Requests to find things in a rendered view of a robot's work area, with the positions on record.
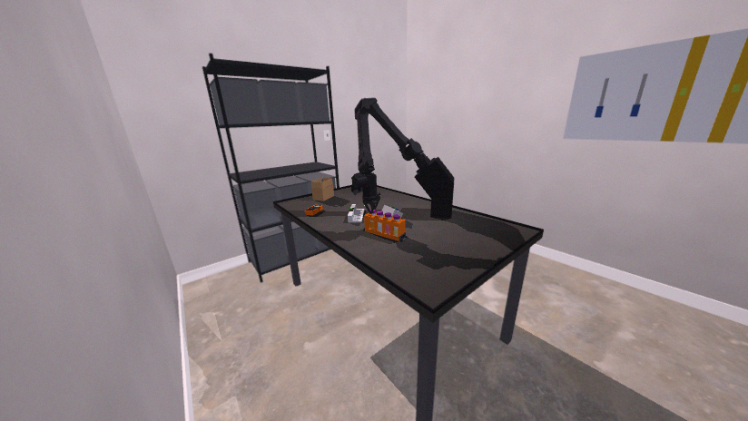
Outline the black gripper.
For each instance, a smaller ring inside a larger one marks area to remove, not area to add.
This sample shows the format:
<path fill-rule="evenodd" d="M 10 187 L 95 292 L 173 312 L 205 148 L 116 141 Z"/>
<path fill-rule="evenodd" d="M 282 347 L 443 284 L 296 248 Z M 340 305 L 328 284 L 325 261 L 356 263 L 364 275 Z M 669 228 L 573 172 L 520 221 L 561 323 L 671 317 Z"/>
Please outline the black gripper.
<path fill-rule="evenodd" d="M 373 210 L 376 210 L 379 200 L 380 200 L 379 195 L 380 195 L 380 192 L 377 192 L 377 185 L 372 185 L 372 187 L 369 186 L 369 196 L 362 197 L 363 203 L 365 207 L 367 208 L 369 214 L 372 214 Z M 369 210 L 368 204 L 370 204 L 371 211 Z"/>

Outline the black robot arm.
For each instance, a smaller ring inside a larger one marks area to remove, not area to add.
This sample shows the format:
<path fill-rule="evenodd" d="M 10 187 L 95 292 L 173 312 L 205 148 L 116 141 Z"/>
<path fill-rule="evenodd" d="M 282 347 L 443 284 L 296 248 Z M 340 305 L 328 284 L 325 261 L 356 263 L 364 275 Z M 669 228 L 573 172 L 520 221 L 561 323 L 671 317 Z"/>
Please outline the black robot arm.
<path fill-rule="evenodd" d="M 416 173 L 423 171 L 434 160 L 430 160 L 424 154 L 418 142 L 412 138 L 407 138 L 390 118 L 380 109 L 376 98 L 363 98 L 355 108 L 355 119 L 358 124 L 359 139 L 359 172 L 355 173 L 352 179 L 351 191 L 354 195 L 363 191 L 363 196 L 369 196 L 369 186 L 377 185 L 377 175 L 374 174 L 374 163 L 370 151 L 369 143 L 369 114 L 384 128 L 391 138 L 399 146 L 399 151 L 406 161 L 415 159 L 418 166 Z M 408 147 L 406 146 L 408 144 Z M 368 186 L 367 186 L 368 185 Z"/>

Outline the small brown cardboard box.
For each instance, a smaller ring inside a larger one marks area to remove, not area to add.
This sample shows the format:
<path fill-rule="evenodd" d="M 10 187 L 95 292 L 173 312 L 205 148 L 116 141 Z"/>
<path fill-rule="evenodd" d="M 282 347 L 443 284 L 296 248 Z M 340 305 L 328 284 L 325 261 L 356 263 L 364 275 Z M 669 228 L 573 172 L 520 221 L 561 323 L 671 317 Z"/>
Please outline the small brown cardboard box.
<path fill-rule="evenodd" d="M 314 201 L 325 201 L 334 196 L 332 178 L 323 178 L 323 182 L 319 178 L 311 182 L 311 187 Z"/>

